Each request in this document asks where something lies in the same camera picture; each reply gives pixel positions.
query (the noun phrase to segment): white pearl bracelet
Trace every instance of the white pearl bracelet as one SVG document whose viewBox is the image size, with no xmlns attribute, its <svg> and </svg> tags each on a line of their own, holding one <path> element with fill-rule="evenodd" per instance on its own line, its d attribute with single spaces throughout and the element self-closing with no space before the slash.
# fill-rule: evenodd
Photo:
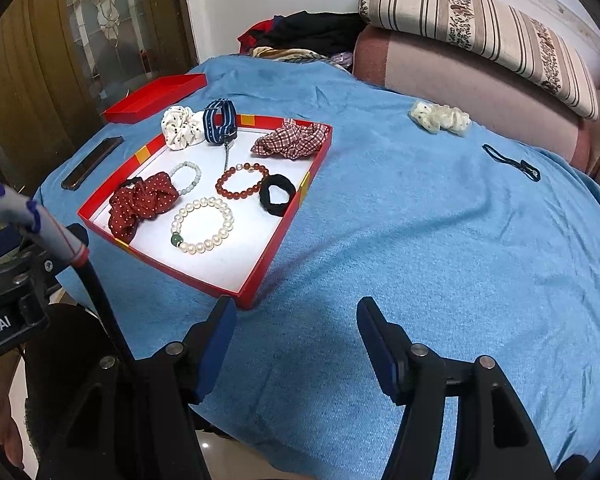
<svg viewBox="0 0 600 480">
<path fill-rule="evenodd" d="M 222 222 L 222 227 L 218 230 L 218 234 L 213 235 L 209 240 L 205 240 L 204 242 L 199 242 L 197 244 L 187 244 L 180 235 L 182 221 L 184 220 L 184 217 L 191 213 L 194 209 L 200 209 L 201 207 L 206 206 L 215 207 L 219 212 L 222 213 L 222 218 L 224 219 Z M 229 231 L 233 228 L 234 214 L 221 198 L 201 198 L 200 200 L 194 200 L 192 203 L 187 204 L 178 211 L 178 214 L 171 223 L 171 244 L 174 247 L 179 248 L 183 253 L 202 254 L 205 251 L 210 251 L 216 245 L 220 245 L 222 240 L 229 236 Z"/>
<path fill-rule="evenodd" d="M 193 179 L 193 182 L 191 184 L 189 184 L 185 189 L 178 190 L 178 194 L 181 196 L 186 195 L 189 191 L 191 191 L 193 188 L 195 188 L 198 185 L 198 183 L 200 182 L 200 177 L 202 176 L 202 171 L 200 171 L 200 168 L 198 167 L 198 165 L 186 160 L 185 162 L 181 162 L 175 168 L 173 168 L 169 172 L 169 177 L 170 178 L 173 177 L 173 175 L 175 175 L 176 171 L 178 171 L 180 168 L 184 168 L 185 166 L 187 168 L 191 168 L 192 170 L 196 170 L 196 177 Z"/>
</svg>

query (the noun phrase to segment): black scrunchie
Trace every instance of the black scrunchie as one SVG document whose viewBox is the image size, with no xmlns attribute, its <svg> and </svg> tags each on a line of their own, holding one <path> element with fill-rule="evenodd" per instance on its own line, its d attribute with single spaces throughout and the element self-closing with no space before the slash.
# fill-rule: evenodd
<svg viewBox="0 0 600 480">
<path fill-rule="evenodd" d="M 269 188 L 271 186 L 276 186 L 286 191 L 289 195 L 289 200 L 282 204 L 272 204 L 271 197 L 269 196 Z M 263 179 L 262 184 L 260 184 L 260 203 L 270 215 L 284 216 L 295 195 L 295 186 L 284 175 L 275 174 L 266 176 Z"/>
</svg>

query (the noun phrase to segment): green jade bead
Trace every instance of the green jade bead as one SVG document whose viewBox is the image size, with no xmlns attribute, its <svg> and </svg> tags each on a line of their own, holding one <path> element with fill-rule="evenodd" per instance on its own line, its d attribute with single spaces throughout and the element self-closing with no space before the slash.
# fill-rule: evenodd
<svg viewBox="0 0 600 480">
<path fill-rule="evenodd" d="M 172 246 L 179 247 L 182 242 L 183 242 L 182 236 L 180 236 L 178 233 L 174 233 L 173 235 L 171 235 L 171 245 Z"/>
</svg>

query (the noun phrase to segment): scrunchie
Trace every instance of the scrunchie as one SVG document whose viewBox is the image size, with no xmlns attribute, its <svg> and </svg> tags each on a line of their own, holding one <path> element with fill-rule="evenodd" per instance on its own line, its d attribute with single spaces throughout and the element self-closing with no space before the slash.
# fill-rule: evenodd
<svg viewBox="0 0 600 480">
<path fill-rule="evenodd" d="M 271 196 L 269 195 L 269 188 L 271 186 L 276 186 L 286 191 L 286 194 L 289 195 L 288 200 L 280 204 L 271 203 Z M 284 175 L 267 175 L 262 180 L 262 184 L 260 186 L 260 203 L 265 211 L 267 211 L 267 213 L 270 215 L 284 216 L 295 196 L 296 186 L 294 186 L 293 183 Z"/>
<path fill-rule="evenodd" d="M 133 188 L 125 187 L 134 184 Z M 109 199 L 109 229 L 119 240 L 131 243 L 141 219 L 151 219 L 167 212 L 178 199 L 169 175 L 164 171 L 143 180 L 125 181 Z"/>
<path fill-rule="evenodd" d="M 327 139 L 327 130 L 325 124 L 312 123 L 309 126 L 300 126 L 293 119 L 284 119 L 282 126 L 256 139 L 251 147 L 251 153 L 261 156 L 279 153 L 291 160 L 310 156 L 320 151 Z"/>
<path fill-rule="evenodd" d="M 203 114 L 203 111 L 193 112 L 188 106 L 168 108 L 160 122 L 167 146 L 177 151 L 205 140 Z"/>
<path fill-rule="evenodd" d="M 414 102 L 409 115 L 411 119 L 432 134 L 436 134 L 440 128 L 444 128 L 462 137 L 464 131 L 471 124 L 469 114 L 460 108 L 450 108 L 449 105 L 440 106 L 423 101 Z"/>
</svg>

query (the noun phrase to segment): blue towel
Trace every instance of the blue towel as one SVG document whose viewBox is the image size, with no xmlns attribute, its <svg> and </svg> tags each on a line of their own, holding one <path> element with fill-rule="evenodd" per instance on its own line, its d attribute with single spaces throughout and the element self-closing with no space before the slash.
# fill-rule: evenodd
<svg viewBox="0 0 600 480">
<path fill-rule="evenodd" d="M 325 63 L 219 57 L 181 104 L 231 99 L 238 113 L 333 125 L 333 144 L 256 297 L 238 314 L 201 415 L 275 467 L 321 479 L 380 478 L 402 409 L 385 397 L 356 329 L 375 297 L 386 318 L 444 357 L 497 359 L 554 465 L 600 448 L 600 188 L 563 159 L 473 124 L 431 135 L 414 99 Z M 160 132 L 161 114 L 109 124 L 38 194 L 61 222 Z M 60 182 L 103 137 L 125 142 L 79 190 Z M 488 143 L 541 171 L 495 162 Z M 91 234 L 91 260 L 138 358 L 205 319 L 213 298 Z M 71 270 L 60 282 L 89 304 Z M 448 402 L 436 478 L 446 478 Z"/>
</svg>

